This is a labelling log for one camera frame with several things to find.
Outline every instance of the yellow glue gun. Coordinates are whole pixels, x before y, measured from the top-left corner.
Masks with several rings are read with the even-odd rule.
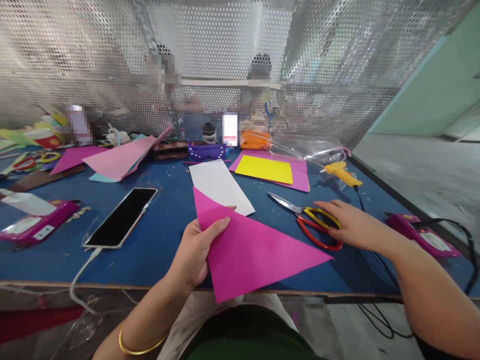
[[[363,184],[360,180],[357,180],[348,172],[345,171],[347,163],[345,161],[334,162],[333,164],[327,165],[323,168],[321,173],[333,174],[340,180],[342,180],[349,187],[353,188],[354,186],[360,186]]]

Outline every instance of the phone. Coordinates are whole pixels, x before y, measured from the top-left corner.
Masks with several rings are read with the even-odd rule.
[[[83,246],[86,248],[121,248],[157,191],[154,188],[134,187]]]
[[[236,147],[239,144],[239,115],[236,112],[224,112],[221,127],[222,142]]]

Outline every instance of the metal mesh wall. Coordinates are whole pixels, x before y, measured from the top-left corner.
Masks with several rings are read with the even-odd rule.
[[[149,134],[173,115],[194,136],[237,110],[243,127],[354,146],[472,2],[2,0],[0,126],[38,121],[37,103],[76,103]],[[170,97],[149,85],[153,50],[182,79],[246,80],[267,64],[281,88],[259,100],[249,87],[177,84]]]

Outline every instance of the gold bangle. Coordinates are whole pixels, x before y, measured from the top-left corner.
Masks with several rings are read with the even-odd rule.
[[[122,331],[124,330],[124,327],[122,326],[120,328],[120,334],[118,335],[118,344],[120,345],[120,349],[123,351],[123,353],[125,355],[143,355],[143,354],[146,354],[146,353],[149,353],[151,352],[152,350],[156,349],[159,347],[159,345],[165,340],[165,338],[167,337],[167,335],[169,334],[169,332],[167,331],[165,336],[157,343],[155,344],[154,346],[152,346],[151,348],[147,349],[147,350],[144,350],[144,351],[132,351],[132,350],[129,350],[123,340],[122,340]]]

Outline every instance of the hand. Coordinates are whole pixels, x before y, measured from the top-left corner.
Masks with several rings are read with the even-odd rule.
[[[388,257],[386,253],[394,251],[397,244],[407,240],[373,216],[340,200],[313,203],[338,219],[341,229],[330,227],[328,233],[343,243]]]
[[[227,207],[232,210],[237,208],[236,206]],[[182,290],[191,292],[205,280],[209,273],[207,255],[210,244],[227,228],[229,222],[229,217],[220,219],[205,231],[200,230],[198,219],[186,226],[175,258],[168,270],[174,283],[181,286]]]

